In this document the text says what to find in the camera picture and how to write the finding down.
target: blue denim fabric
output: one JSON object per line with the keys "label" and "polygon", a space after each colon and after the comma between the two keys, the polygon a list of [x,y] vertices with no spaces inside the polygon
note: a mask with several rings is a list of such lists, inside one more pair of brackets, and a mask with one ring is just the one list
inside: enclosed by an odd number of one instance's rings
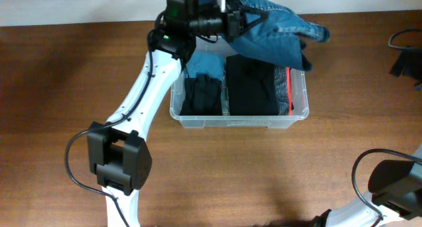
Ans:
{"label": "blue denim fabric", "polygon": [[195,52],[187,63],[186,77],[196,78],[198,75],[209,75],[213,79],[223,81],[225,59],[217,53]]}
{"label": "blue denim fabric", "polygon": [[[268,11],[270,14],[265,22],[230,43],[237,53],[282,67],[311,70],[311,64],[301,53],[298,35],[316,42],[327,42],[330,38],[327,28],[306,22],[291,9],[268,0],[240,1],[245,6]],[[247,14],[246,17],[248,23],[259,18],[252,14]]]}

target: clear plastic container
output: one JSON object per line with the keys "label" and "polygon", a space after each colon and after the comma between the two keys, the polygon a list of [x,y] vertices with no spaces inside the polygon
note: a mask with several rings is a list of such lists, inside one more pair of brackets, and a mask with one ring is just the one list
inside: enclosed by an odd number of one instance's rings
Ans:
{"label": "clear plastic container", "polygon": [[[197,38],[195,51],[220,53],[224,57],[237,54],[222,38],[219,38],[218,42],[215,44]],[[223,115],[179,115],[186,95],[183,82],[184,79],[185,74],[182,73],[171,86],[170,102],[171,116],[179,121],[184,128],[267,127],[273,129],[286,129],[296,121],[303,120],[309,115],[305,73],[303,71],[292,69],[290,73],[291,99],[293,100],[294,107],[292,115],[229,115],[228,92],[225,81],[223,81],[222,85]]]}

